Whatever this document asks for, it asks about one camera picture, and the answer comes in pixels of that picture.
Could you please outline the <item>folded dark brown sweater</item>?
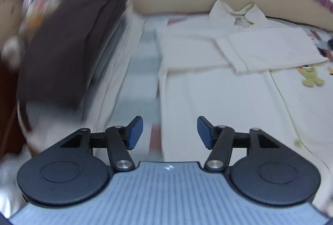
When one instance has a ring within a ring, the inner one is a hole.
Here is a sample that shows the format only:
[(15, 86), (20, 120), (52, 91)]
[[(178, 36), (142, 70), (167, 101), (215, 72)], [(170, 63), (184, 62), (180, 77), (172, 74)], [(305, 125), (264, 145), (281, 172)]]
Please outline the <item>folded dark brown sweater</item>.
[(68, 0), (49, 15), (26, 47), (18, 101), (78, 108), (125, 10), (126, 0)]

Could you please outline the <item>grey cloth on floor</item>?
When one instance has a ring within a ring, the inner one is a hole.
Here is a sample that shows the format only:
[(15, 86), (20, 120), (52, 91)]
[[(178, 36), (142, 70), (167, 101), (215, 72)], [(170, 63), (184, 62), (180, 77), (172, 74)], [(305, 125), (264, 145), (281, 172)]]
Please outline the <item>grey cloth on floor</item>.
[(16, 178), (21, 166), (31, 158), (28, 146), (24, 145), (21, 153), (7, 153), (1, 159), (0, 209), (5, 218), (10, 218), (25, 204)]

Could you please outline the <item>cream waffle knit garment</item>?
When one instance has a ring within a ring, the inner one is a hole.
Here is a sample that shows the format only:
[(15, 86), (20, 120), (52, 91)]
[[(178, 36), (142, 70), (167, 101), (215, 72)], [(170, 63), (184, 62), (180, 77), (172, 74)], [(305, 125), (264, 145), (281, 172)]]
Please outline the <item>cream waffle knit garment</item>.
[(215, 2), (206, 16), (156, 32), (165, 161), (204, 162), (199, 116), (238, 132), (258, 127), (311, 161), (314, 199), (332, 213), (332, 76), (306, 32), (266, 18), (254, 4)]

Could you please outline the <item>beige bedside cabinet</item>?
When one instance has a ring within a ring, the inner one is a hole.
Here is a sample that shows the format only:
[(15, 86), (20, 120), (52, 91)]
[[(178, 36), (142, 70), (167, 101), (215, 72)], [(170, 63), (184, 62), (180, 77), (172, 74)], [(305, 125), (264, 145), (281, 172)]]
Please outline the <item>beige bedside cabinet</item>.
[(16, 35), (19, 31), (22, 22), (22, 4), (23, 0), (1, 0), (1, 48), (9, 37)]

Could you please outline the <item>grey bunny plush toy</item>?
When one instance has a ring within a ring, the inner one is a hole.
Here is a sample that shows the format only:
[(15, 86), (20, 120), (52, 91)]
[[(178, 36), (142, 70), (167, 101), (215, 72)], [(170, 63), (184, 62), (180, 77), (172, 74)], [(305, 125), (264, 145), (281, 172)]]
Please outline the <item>grey bunny plush toy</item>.
[(66, 0), (23, 0), (22, 20), (18, 33), (8, 37), (1, 49), (1, 62), (11, 71), (18, 71), (27, 44), (42, 22)]

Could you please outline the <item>folded cream garment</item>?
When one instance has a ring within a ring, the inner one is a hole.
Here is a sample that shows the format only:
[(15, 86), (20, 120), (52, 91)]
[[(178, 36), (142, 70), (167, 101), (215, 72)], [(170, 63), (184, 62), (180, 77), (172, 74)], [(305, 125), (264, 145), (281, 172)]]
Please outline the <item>folded cream garment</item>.
[(86, 99), (83, 104), (82, 123), (92, 131), (101, 131), (111, 118), (130, 60), (142, 37), (144, 19), (134, 10), (132, 0), (127, 1), (124, 14), (127, 15), (128, 29), (121, 38), (95, 95), (92, 99)]

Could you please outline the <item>red wooden dresser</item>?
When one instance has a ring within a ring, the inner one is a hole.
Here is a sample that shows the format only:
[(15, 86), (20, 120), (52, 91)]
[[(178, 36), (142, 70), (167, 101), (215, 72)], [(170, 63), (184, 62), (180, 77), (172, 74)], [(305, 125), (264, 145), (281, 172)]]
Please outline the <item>red wooden dresser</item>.
[(17, 117), (17, 78), (3, 63), (0, 69), (0, 140), (1, 158), (7, 153), (20, 153), (26, 140)]

